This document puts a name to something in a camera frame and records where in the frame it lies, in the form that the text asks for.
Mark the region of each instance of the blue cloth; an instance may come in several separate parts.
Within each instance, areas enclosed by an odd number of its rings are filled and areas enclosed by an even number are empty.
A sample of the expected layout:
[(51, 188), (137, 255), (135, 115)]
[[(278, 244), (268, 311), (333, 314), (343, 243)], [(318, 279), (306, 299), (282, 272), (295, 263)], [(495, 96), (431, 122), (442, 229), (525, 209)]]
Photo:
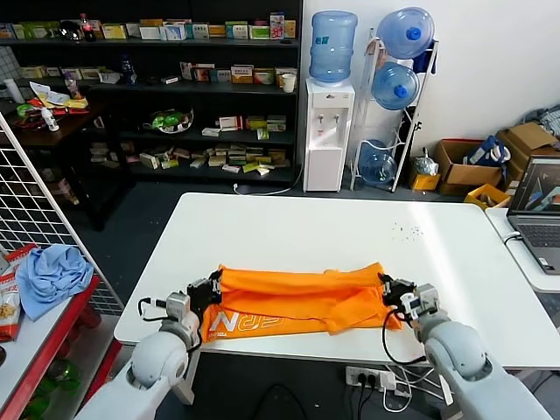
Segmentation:
[(39, 319), (66, 298), (84, 291), (93, 274), (94, 267), (76, 247), (35, 248), (16, 271), (21, 305), (29, 318)]

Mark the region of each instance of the white cup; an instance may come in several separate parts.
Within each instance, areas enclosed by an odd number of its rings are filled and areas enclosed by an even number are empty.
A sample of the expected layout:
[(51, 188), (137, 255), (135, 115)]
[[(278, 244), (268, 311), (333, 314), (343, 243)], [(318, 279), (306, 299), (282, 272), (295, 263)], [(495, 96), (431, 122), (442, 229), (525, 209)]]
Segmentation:
[(296, 87), (296, 75), (295, 74), (283, 74), (282, 75), (283, 81), (283, 91), (286, 94), (291, 94)]

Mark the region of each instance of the orange cloth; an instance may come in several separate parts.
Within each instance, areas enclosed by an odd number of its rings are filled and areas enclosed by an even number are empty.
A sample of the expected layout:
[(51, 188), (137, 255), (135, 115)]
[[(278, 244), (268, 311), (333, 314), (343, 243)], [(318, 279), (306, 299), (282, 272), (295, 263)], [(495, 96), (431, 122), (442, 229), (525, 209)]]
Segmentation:
[[(390, 310), (382, 302), (379, 263), (322, 274), (220, 269), (222, 303), (206, 309), (205, 342), (378, 327)], [(388, 328), (400, 329), (401, 323), (391, 317)]]

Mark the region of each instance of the black shelf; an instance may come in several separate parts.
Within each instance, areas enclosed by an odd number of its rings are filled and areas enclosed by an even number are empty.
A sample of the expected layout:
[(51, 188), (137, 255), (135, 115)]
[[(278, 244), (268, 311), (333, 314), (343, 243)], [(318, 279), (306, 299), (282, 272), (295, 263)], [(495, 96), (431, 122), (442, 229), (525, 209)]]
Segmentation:
[[(58, 77), (44, 77), (42, 79), (17, 79), (16, 84), (21, 88), (28, 88), (29, 82), (35, 81), (51, 88), (64, 88), (64, 80)], [(91, 92), (120, 94), (126, 92), (148, 92), (164, 94), (243, 94), (243, 95), (283, 95), (296, 96), (296, 89), (287, 94), (276, 85), (256, 85), (241, 83), (206, 83), (201, 81), (180, 80), (171, 85), (163, 83), (139, 82), (134, 86), (121, 83), (111, 85), (97, 80), (77, 80), (78, 86), (87, 87)]]
[(204, 164), (199, 169), (192, 168), (190, 163), (192, 161), (179, 160), (179, 166), (169, 169), (151, 169), (143, 164), (130, 164), (130, 170), (135, 177), (153, 179), (158, 178), (169, 178), (169, 179), (221, 179), (221, 180), (231, 180), (231, 181), (266, 181), (270, 183), (277, 184), (289, 184), (293, 180), (293, 169), (292, 168), (277, 168), (271, 170), (264, 176), (258, 171), (251, 171), (244, 173), (241, 168), (238, 173), (232, 173), (224, 171), (220, 167), (211, 168), (208, 163)]
[(263, 146), (269, 145), (283, 145), (292, 146), (296, 142), (296, 133), (293, 131), (272, 132), (269, 133), (268, 140), (259, 140), (256, 137), (256, 131), (240, 130), (240, 131), (226, 131), (220, 133), (218, 137), (202, 136), (201, 128), (191, 127), (187, 131), (180, 134), (163, 134), (157, 132), (144, 132), (138, 133), (135, 131), (119, 131), (118, 136), (122, 140), (142, 140), (156, 143), (173, 143), (179, 146), (181, 142), (208, 142), (210, 144), (216, 143), (242, 143), (242, 144), (261, 144)]
[(6, 39), (0, 38), (0, 46), (69, 46), (69, 47), (104, 47), (104, 46), (264, 46), (274, 48), (299, 48), (298, 39), (184, 39), (182, 41), (162, 41), (159, 39), (99, 39), (95, 42), (69, 41), (62, 38)]

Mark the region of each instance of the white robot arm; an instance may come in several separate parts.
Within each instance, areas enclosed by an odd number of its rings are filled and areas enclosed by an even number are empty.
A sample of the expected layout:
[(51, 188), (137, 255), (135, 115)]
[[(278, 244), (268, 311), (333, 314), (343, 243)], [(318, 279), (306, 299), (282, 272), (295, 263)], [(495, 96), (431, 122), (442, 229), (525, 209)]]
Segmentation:
[(77, 420), (153, 420), (167, 393), (185, 376), (189, 354), (199, 348), (199, 327), (205, 309), (221, 302), (220, 272), (189, 284), (184, 293), (172, 293), (165, 301), (142, 299), (163, 307), (158, 332), (142, 339), (116, 378), (102, 386), (78, 413)]
[[(439, 308), (438, 291), (431, 284), (413, 283), (380, 275), (383, 303), (395, 306), (389, 313), (401, 314), (424, 344), (425, 358), (455, 393), (458, 406), (468, 420), (552, 420), (544, 407), (517, 378), (508, 374), (484, 348), (470, 326), (451, 321)], [(385, 343), (389, 358), (396, 364)]]

